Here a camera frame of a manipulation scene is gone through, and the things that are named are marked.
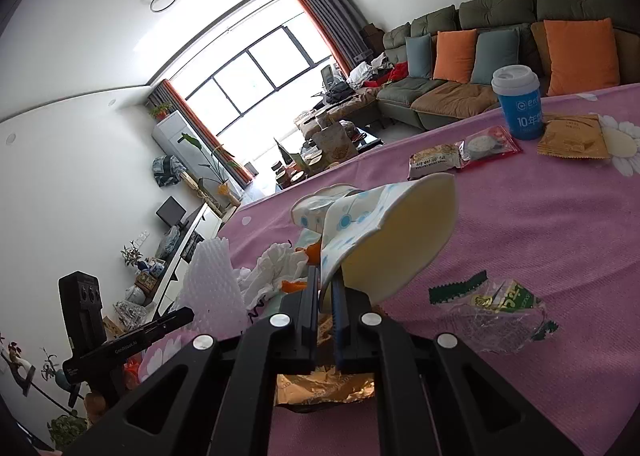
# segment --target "brown seat cushion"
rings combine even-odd
[[[531,25],[531,33],[536,40],[542,69],[545,77],[551,77],[551,57],[549,44],[546,41],[545,23],[535,22]],[[613,29],[616,38],[616,51],[620,64],[620,84],[634,84],[640,82],[640,36],[635,33]]]
[[[498,102],[491,86],[447,82],[425,93],[411,104],[419,113],[469,118],[485,112]]]

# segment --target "gold foil wrapper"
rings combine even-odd
[[[276,404],[348,404],[373,395],[373,373],[343,375],[335,366],[321,366],[310,375],[278,375]]]
[[[384,315],[382,308],[374,311]],[[332,362],[333,319],[330,314],[318,315],[319,360],[324,363],[310,375],[278,375],[276,379],[276,405],[311,405],[327,402],[348,404],[373,396],[375,386],[373,373],[343,375]]]

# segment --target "gray curtain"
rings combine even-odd
[[[350,0],[303,1],[307,5],[305,9],[312,12],[309,15],[324,31],[325,38],[331,40],[337,51],[342,54],[349,70],[363,60],[371,58],[373,52],[360,35],[366,21]]]

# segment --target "sofa cushion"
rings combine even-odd
[[[419,97],[411,104],[418,113],[469,118],[479,115],[498,102],[491,86],[447,82]]]
[[[545,21],[551,56],[548,94],[568,95],[620,84],[616,39],[609,18]]]
[[[519,63],[524,64],[525,66],[529,66],[529,68],[531,68],[538,77],[542,77],[542,63],[540,62],[538,46],[536,46],[536,41],[535,39],[533,39],[533,34],[531,33],[530,23],[523,22],[521,24],[499,26],[497,28],[481,28],[480,30],[478,30],[478,35],[484,32],[499,32],[500,30],[511,29],[517,30],[518,34],[520,35],[520,45],[518,47]]]
[[[538,20],[599,20],[610,17],[615,28],[640,33],[622,0],[538,0]]]
[[[549,44],[546,41],[545,23],[535,22],[531,25],[531,32],[540,52],[544,77],[550,78],[551,57],[549,56]],[[617,28],[613,29],[613,35],[616,38],[620,84],[640,82],[640,36]]]
[[[384,86],[378,93],[378,99],[404,104],[408,107],[415,99],[441,84],[444,84],[444,81],[407,77],[389,86]]]
[[[472,84],[491,85],[494,71],[518,63],[520,36],[517,30],[497,30],[478,35]]]
[[[456,7],[452,4],[412,20],[411,37],[420,37],[428,33],[436,35],[438,32],[453,32],[457,29]]]
[[[549,56],[549,44],[546,42],[545,23],[543,21],[533,23],[531,33],[538,47],[543,74],[545,77],[551,77],[551,57]]]
[[[385,35],[382,36],[382,44],[385,45],[385,53],[391,61],[391,64],[406,62],[406,46],[404,44],[404,39],[409,37],[410,33],[411,26],[406,22],[402,26],[398,26],[390,32],[386,32]]]
[[[460,3],[460,28],[489,28],[535,22],[533,0],[472,0]]]
[[[431,52],[431,34],[420,37],[407,37],[406,60],[409,77],[430,79],[433,69],[433,54]]]
[[[433,78],[469,82],[474,69],[477,38],[478,30],[440,32]]]

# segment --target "green sofa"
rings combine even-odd
[[[623,62],[638,64],[640,70],[640,28],[633,23],[621,0],[471,0],[460,3],[457,10],[453,5],[447,6],[398,26],[385,33],[383,44],[389,60],[397,64],[406,61],[406,37],[430,33],[435,62],[438,32],[474,28],[479,32],[493,32],[516,28],[520,35],[519,62],[538,75],[542,93],[546,94],[548,67],[546,64],[543,67],[531,25],[544,19],[595,20],[605,17],[612,19],[616,29],[621,71]],[[624,54],[621,54],[620,46],[625,47]],[[637,75],[623,76],[625,83],[630,80],[640,81],[640,71]],[[384,86],[377,98],[383,116],[423,130],[438,128],[498,106],[491,86],[410,77]]]

